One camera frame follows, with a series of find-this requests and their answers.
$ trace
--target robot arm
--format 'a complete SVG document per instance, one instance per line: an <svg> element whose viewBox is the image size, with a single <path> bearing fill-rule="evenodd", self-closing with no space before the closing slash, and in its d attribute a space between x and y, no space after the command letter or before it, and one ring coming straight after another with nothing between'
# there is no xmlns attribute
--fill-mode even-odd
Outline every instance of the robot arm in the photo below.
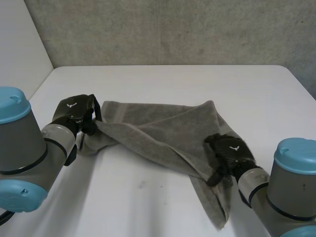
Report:
<svg viewBox="0 0 316 237"><path fill-rule="evenodd" d="M209 184L235 177L243 201L272 237L316 236L316 141L289 138L279 143L271 177L255 164L239 138L215 135L205 141L219 161Z"/></svg>
<svg viewBox="0 0 316 237"><path fill-rule="evenodd" d="M101 120L93 95L70 97L59 103L53 122L40 131L23 92L0 87L1 208L10 212L39 208L61 168L76 159L77 133L94 133L94 112Z"/></svg>

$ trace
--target black cable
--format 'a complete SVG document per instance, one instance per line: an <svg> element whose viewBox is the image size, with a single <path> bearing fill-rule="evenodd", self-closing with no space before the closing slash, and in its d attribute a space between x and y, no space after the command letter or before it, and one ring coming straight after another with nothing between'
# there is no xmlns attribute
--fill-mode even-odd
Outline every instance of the black cable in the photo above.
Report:
<svg viewBox="0 0 316 237"><path fill-rule="evenodd" d="M6 211L0 216L0 226L6 223L14 215L15 212Z"/></svg>

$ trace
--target towel fold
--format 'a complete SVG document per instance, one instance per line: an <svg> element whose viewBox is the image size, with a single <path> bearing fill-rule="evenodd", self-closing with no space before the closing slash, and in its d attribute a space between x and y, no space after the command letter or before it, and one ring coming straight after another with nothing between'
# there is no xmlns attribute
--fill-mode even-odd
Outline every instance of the towel fold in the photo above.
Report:
<svg viewBox="0 0 316 237"><path fill-rule="evenodd" d="M225 177L215 187L207 180L218 167L207 136L219 133L238 137L207 101L196 107L162 104L104 102L98 130L78 137L79 154L123 144L160 165L189 175L197 196L213 224L221 229L229 217L232 180Z"/></svg>

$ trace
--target black ring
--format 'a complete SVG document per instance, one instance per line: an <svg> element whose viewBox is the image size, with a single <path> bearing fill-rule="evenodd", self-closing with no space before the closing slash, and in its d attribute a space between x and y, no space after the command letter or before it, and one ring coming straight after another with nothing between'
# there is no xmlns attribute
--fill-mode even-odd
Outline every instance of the black ring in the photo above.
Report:
<svg viewBox="0 0 316 237"><path fill-rule="evenodd" d="M260 189L262 189L268 185L269 185L268 182L263 183L263 184L260 184L259 186L257 186L254 190L252 190L252 192L250 193L249 198L248 198L249 205L251 205L251 200L252 200L253 196L256 194L256 192L258 192Z"/></svg>
<svg viewBox="0 0 316 237"><path fill-rule="evenodd" d="M35 166L39 165L47 156L48 154L48 148L47 148L47 144L46 144L46 150L44 152L44 154L39 158L37 159L35 162L33 162L32 164L29 164L23 168L19 168L19 169L16 169L16 170L10 170L10 171L0 171L0 174L2 175L13 175L13 174L20 174L20 173L23 173L29 169L32 169L34 168Z"/></svg>
<svg viewBox="0 0 316 237"><path fill-rule="evenodd" d="M316 215L315 216L311 216L311 217L301 217L301 216L294 216L294 215L291 215L285 211L282 211L281 209L277 208L269 199L268 195L267 195L267 201L268 201L268 204L274 209L274 211L278 212L279 214L281 214L282 216L285 216L287 218L290 218L290 219L293 219L293 220L296 220L296 221L313 221L315 218L316 218Z"/></svg>
<svg viewBox="0 0 316 237"><path fill-rule="evenodd" d="M65 157L67 158L67 151L66 151L66 149L65 149L62 145L60 145L60 143L58 143L58 142L56 142L55 140L50 139L50 138L44 138L44 140L45 140L46 142L50 142L50 143L56 145L57 147L59 147L59 148L63 151L63 153L65 154Z"/></svg>

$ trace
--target white table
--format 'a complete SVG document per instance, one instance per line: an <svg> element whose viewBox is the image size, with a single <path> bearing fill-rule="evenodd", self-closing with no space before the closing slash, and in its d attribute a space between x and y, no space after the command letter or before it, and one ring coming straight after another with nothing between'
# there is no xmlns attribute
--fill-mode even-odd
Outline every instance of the white table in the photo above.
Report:
<svg viewBox="0 0 316 237"><path fill-rule="evenodd" d="M199 105L218 112L246 140L268 172L279 141L316 139L316 101L281 66L106 66L55 69L31 99L40 128L60 100L95 94L99 102ZM233 190L221 231L205 214L186 175L123 146L78 157L32 213L16 214L1 237L267 237Z"/></svg>

